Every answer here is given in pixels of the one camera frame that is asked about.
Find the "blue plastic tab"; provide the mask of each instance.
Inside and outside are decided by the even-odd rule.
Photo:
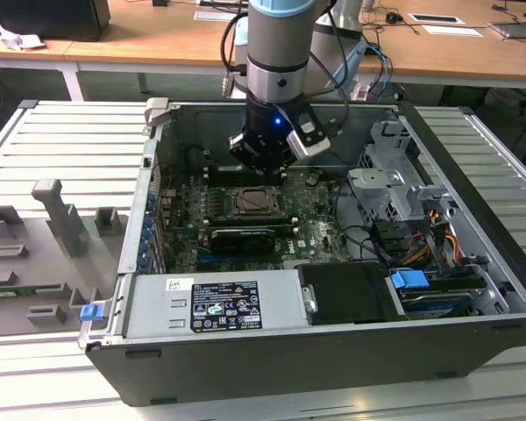
[[[80,311],[80,320],[82,322],[98,322],[103,320],[103,308],[105,304],[86,304]]]
[[[422,270],[397,270],[390,276],[394,286],[399,288],[428,288],[429,280]]]

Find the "robotic arm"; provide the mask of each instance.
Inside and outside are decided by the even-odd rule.
[[[337,125],[318,120],[303,94],[314,23],[335,0],[250,0],[245,126],[230,152],[273,173],[330,147]]]

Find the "black computer case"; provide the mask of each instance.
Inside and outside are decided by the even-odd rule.
[[[0,25],[44,39],[98,41],[110,21],[107,0],[0,0]]]

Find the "warning label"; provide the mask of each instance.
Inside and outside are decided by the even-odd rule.
[[[257,282],[195,283],[191,313],[195,333],[263,327]]]

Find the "motherboard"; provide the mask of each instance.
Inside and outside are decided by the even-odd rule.
[[[292,269],[351,259],[331,215],[332,182],[288,171],[273,186],[177,175],[161,192],[170,273]]]

